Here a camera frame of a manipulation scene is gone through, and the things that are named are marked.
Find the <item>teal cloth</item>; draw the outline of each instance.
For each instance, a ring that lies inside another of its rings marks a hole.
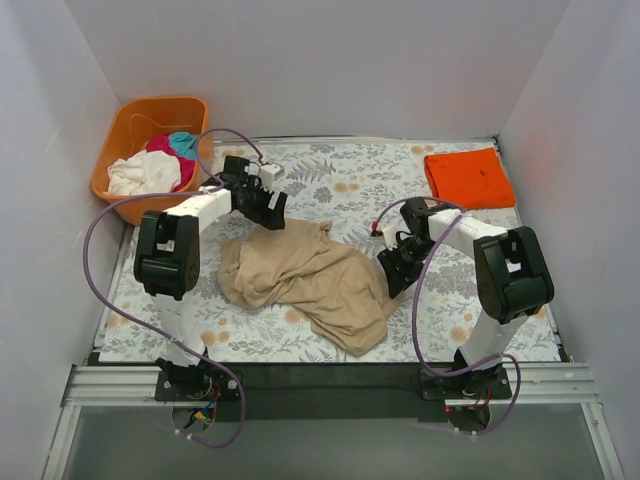
[[[176,155],[189,160],[196,159],[196,140],[197,136],[187,132],[176,132],[169,135],[169,146],[173,148]]]

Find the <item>white wall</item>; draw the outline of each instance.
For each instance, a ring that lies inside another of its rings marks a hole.
[[[0,0],[0,477],[40,477],[100,308],[81,268],[89,178],[118,102],[63,0]],[[99,284],[121,223],[96,232]]]
[[[567,0],[66,0],[116,95],[250,135],[500,131]]]
[[[627,478],[640,478],[640,4],[572,1],[501,134]]]

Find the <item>floral pattern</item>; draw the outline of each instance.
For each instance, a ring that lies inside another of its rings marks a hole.
[[[371,222],[391,201],[430,190],[423,170],[425,153],[476,150],[490,143],[332,143],[261,145],[265,161],[285,168],[277,188],[289,194],[287,216],[310,221],[332,220],[331,237],[365,252],[373,261],[384,248],[381,238],[369,235]],[[248,148],[217,148],[214,171],[225,154],[252,157]],[[518,225],[513,209],[475,210],[472,215],[503,227]],[[383,225],[398,223],[397,209]],[[415,287],[389,319],[385,341],[362,357],[353,357],[311,332],[307,317],[288,305],[244,310],[220,291],[217,269],[220,240],[242,237],[253,224],[237,213],[226,216],[201,236],[201,273],[194,290],[197,328],[209,355],[235,362],[413,362],[411,304]],[[129,245],[116,305],[159,325],[158,314],[142,286],[133,278],[137,232]],[[450,361],[456,348],[473,330],[480,312],[473,262],[443,246],[434,258],[419,303],[419,338],[429,361]],[[166,342],[138,325],[112,316],[106,325],[101,361],[154,361],[166,351]],[[520,328],[508,351],[523,361],[559,360],[546,310]]]

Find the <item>orange laundry basket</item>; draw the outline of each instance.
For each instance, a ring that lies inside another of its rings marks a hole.
[[[189,132],[200,135],[209,125],[209,107],[197,97],[141,98],[123,105],[116,113],[107,138],[91,176],[91,189],[109,203],[117,202],[123,195],[107,195],[109,175],[107,167],[119,158],[129,158],[142,150],[149,139],[165,133]],[[199,156],[209,164],[213,159],[213,138],[207,135],[201,142]],[[193,176],[179,191],[196,190],[200,186],[201,169],[196,163]],[[116,211],[127,222],[139,225],[147,210],[164,210],[178,205],[185,198],[149,198],[125,203]]]

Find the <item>red-orange towel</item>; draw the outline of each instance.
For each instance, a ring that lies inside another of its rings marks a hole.
[[[466,208],[505,208],[516,204],[513,188],[493,148],[424,157],[434,197]]]

